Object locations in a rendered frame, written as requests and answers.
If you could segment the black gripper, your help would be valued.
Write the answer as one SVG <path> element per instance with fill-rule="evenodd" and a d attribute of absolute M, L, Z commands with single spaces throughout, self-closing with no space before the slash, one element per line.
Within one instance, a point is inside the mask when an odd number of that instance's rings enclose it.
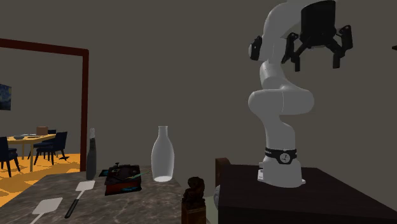
<path fill-rule="evenodd" d="M 300 71 L 300 55 L 308 47 L 325 46 L 333 53 L 332 67 L 340 67 L 340 59 L 346 51 L 353 48 L 350 25 L 335 28 L 335 0 L 324 0 L 309 4 L 301 10 L 300 36 L 291 32 L 286 39 L 286 49 L 281 64 L 288 60 L 294 63 L 295 72 Z M 333 38 L 338 36 L 341 45 Z M 295 51 L 295 41 L 300 39 L 301 46 Z"/>

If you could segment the brown wooden chair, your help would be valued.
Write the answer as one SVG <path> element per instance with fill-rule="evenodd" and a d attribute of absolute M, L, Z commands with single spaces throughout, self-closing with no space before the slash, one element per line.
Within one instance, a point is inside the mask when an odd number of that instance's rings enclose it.
<path fill-rule="evenodd" d="M 219 186 L 221 184 L 222 174 L 224 173 L 225 168 L 230 165 L 231 163 L 229 159 L 225 157 L 215 159 L 215 186 Z"/>

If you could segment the dark robot stand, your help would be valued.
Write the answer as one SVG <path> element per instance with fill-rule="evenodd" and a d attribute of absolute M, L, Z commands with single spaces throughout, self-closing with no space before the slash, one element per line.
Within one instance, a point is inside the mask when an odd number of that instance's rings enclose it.
<path fill-rule="evenodd" d="M 257 173 L 256 165 L 225 168 L 219 224 L 397 224 L 397 211 L 320 169 L 304 168 L 298 188 L 259 182 Z"/>

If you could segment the white glass bottle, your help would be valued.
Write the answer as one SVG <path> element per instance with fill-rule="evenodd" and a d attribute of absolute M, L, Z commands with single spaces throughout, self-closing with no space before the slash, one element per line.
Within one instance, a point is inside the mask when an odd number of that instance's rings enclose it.
<path fill-rule="evenodd" d="M 174 149 L 168 137 L 168 126 L 158 127 L 158 137 L 151 152 L 151 171 L 156 182 L 167 182 L 173 177 Z"/>

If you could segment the brown figure on wooden base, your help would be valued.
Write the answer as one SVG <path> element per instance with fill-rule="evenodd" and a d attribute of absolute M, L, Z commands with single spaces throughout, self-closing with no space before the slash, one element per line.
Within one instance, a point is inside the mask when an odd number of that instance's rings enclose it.
<path fill-rule="evenodd" d="M 206 224 L 204 180 L 191 177 L 188 179 L 188 186 L 181 200 L 181 224 Z"/>

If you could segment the teal pen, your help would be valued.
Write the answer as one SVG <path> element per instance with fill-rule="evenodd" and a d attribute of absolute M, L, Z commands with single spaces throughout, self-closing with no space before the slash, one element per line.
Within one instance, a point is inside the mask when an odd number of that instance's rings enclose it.
<path fill-rule="evenodd" d="M 129 176 L 127 178 L 124 178 L 123 181 L 131 181 L 133 179 L 137 179 L 137 178 L 141 177 L 142 175 L 148 174 L 150 172 L 151 171 L 147 171 L 147 172 L 142 172 L 142 173 L 139 173 L 139 174 L 136 174 L 136 175 L 133 175 L 133 176 Z"/>

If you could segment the dark red book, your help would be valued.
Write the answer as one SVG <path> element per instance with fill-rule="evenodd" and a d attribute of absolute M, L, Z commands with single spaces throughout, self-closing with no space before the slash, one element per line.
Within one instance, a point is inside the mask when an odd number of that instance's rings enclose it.
<path fill-rule="evenodd" d="M 131 181 L 123 181 L 124 178 L 141 173 L 138 165 L 120 165 L 116 162 L 110 167 L 104 185 L 105 195 L 116 195 L 121 193 L 138 192 L 142 190 L 141 177 Z"/>

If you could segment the dark bottle with white top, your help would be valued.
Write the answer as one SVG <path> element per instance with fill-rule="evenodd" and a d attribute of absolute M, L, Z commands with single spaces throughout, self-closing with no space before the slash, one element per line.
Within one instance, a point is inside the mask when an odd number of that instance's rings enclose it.
<path fill-rule="evenodd" d="M 90 129 L 89 151 L 87 154 L 86 179 L 93 180 L 96 175 L 97 150 L 95 142 L 95 129 Z"/>

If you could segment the dark blue chair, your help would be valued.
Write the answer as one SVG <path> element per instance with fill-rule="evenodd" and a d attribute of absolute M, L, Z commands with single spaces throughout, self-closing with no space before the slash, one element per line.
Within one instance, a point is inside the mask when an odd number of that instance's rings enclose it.
<path fill-rule="evenodd" d="M 38 143 L 38 145 L 35 146 L 36 157 L 34 159 L 34 164 L 36 164 L 40 154 L 43 154 L 43 155 L 47 155 L 46 158 L 48 159 L 48 161 L 51 161 L 52 165 L 53 165 L 54 164 L 54 156 L 57 151 L 60 151 L 62 154 L 62 157 L 60 157 L 60 160 L 67 160 L 69 157 L 65 156 L 65 153 L 64 153 L 64 150 L 66 148 L 66 139 L 67 139 L 67 132 L 58 132 L 58 133 L 56 133 L 52 142 Z"/>
<path fill-rule="evenodd" d="M 20 171 L 18 153 L 9 148 L 7 137 L 0 137 L 0 169 L 4 169 L 4 166 L 6 165 L 9 177 L 12 177 L 10 167 L 10 162 L 12 160 L 17 167 L 17 171 Z"/>

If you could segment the yellow wooden dining table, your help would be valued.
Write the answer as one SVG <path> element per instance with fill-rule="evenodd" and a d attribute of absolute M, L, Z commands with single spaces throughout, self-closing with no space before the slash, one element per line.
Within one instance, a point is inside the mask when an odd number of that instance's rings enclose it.
<path fill-rule="evenodd" d="M 30 157 L 30 164 L 29 164 L 29 169 L 32 172 L 33 171 L 33 149 L 34 149 L 34 144 L 40 143 L 41 141 L 53 139 L 55 137 L 55 134 L 49 134 L 48 133 L 48 127 L 47 126 L 39 126 L 36 127 L 36 133 L 35 134 L 28 134 L 28 135 L 22 135 L 20 137 L 15 138 L 14 136 L 7 137 L 7 141 L 9 145 L 14 145 L 14 144 L 20 144 L 22 146 L 22 160 L 25 159 L 25 145 L 29 145 L 29 152 L 31 153 Z"/>

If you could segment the dark red door frame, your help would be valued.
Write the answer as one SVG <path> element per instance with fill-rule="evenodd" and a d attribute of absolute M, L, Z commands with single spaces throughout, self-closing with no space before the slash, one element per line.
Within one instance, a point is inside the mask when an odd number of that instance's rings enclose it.
<path fill-rule="evenodd" d="M 35 52 L 56 53 L 82 57 L 81 80 L 81 122 L 80 122 L 80 172 L 86 171 L 87 165 L 87 128 L 88 128 L 88 84 L 89 84 L 89 50 L 68 46 L 33 43 L 13 39 L 0 38 L 1 48 L 28 50 Z"/>

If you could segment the blue wall picture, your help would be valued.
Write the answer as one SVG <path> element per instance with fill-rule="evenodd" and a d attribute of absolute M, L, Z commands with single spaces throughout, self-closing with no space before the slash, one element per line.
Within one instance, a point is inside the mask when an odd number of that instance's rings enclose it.
<path fill-rule="evenodd" d="M 10 86 L 0 84 L 0 110 L 11 110 L 11 93 Z"/>

